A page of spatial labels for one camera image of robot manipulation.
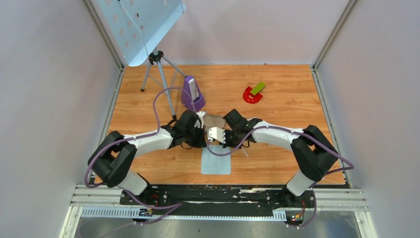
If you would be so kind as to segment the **flag print glasses case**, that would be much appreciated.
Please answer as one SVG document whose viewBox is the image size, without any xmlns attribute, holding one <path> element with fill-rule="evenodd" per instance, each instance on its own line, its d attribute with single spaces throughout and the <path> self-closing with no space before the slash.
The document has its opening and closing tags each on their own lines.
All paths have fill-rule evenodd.
<svg viewBox="0 0 420 238">
<path fill-rule="evenodd" d="M 208 128 L 211 128 L 211 127 L 223 128 L 223 127 L 225 127 L 225 124 L 226 124 L 226 122 L 225 122 L 225 120 L 223 119 L 222 116 L 210 115 L 208 113 L 204 117 L 204 123 L 205 123 L 204 129 L 208 129 Z"/>
</svg>

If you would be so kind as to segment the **light blue cleaning cloth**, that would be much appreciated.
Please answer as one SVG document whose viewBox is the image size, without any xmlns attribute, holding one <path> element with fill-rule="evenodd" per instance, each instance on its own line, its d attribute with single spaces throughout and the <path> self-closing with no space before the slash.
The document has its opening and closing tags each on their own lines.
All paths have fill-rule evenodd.
<svg viewBox="0 0 420 238">
<path fill-rule="evenodd" d="M 231 155 L 215 156 L 207 148 L 202 149 L 201 174 L 203 175 L 230 175 Z"/>
</svg>

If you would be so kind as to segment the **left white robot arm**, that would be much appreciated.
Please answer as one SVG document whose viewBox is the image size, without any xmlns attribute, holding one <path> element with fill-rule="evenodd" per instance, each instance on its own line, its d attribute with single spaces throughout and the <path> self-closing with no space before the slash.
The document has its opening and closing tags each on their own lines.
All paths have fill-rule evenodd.
<svg viewBox="0 0 420 238">
<path fill-rule="evenodd" d="M 153 151 L 171 149 L 187 144 L 192 148 L 204 148 L 205 112 L 186 110 L 174 125 L 166 124 L 157 130 L 123 135 L 110 132 L 88 160 L 92 170 L 109 188 L 120 187 L 129 191 L 140 205 L 148 204 L 152 192 L 148 181 L 130 171 L 135 157 Z"/>
</svg>

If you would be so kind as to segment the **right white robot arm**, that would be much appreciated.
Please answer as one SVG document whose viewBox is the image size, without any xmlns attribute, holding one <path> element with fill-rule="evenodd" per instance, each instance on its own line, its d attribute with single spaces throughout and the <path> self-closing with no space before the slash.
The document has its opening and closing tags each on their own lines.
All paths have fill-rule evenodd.
<svg viewBox="0 0 420 238">
<path fill-rule="evenodd" d="M 301 203 L 306 189 L 324 178 L 338 160 L 337 151 L 317 126 L 282 127 L 259 118 L 246 119 L 236 109 L 223 119 L 230 127 L 226 135 L 228 147 L 248 141 L 275 145 L 293 153 L 298 170 L 283 192 L 284 203 L 289 207 Z"/>
</svg>

